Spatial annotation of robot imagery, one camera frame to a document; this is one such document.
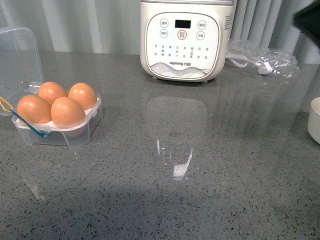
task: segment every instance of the red button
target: red button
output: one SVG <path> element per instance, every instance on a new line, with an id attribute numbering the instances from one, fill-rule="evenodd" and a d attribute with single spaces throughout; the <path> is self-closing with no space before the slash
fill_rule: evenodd
<path id="1" fill-rule="evenodd" d="M 183 39 L 186 39 L 187 37 L 187 32 L 185 30 L 180 30 L 178 31 L 178 38 L 183 40 Z"/>

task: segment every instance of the gray speckled countertop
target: gray speckled countertop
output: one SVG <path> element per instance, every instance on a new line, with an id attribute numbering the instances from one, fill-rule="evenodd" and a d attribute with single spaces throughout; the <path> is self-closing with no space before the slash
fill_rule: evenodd
<path id="1" fill-rule="evenodd" d="M 81 148 L 25 145 L 0 117 L 0 239 L 320 239 L 320 70 L 225 66 L 152 79 L 136 55 L 41 53 L 45 81 L 87 82 L 103 119 Z"/>

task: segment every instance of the curtain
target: curtain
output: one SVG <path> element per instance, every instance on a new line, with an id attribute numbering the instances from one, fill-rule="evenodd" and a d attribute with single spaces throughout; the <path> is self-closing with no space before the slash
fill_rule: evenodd
<path id="1" fill-rule="evenodd" d="M 312 0 L 234 0 L 231 38 L 320 64 L 319 48 L 292 24 Z M 0 0 L 0 28 L 27 27 L 40 51 L 140 54 L 140 0 Z"/>

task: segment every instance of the control panel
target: control panel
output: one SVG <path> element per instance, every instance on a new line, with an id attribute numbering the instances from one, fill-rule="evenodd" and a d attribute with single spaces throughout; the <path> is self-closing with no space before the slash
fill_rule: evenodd
<path id="1" fill-rule="evenodd" d="M 219 26 L 210 16 L 189 12 L 155 15 L 146 30 L 146 60 L 157 75 L 197 79 L 210 74 L 219 47 Z"/>

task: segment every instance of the digital display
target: digital display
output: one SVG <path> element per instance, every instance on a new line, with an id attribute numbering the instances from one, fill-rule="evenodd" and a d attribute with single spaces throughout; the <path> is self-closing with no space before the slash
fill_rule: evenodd
<path id="1" fill-rule="evenodd" d="M 191 26 L 190 20 L 175 20 L 175 27 L 177 29 L 189 29 Z"/>

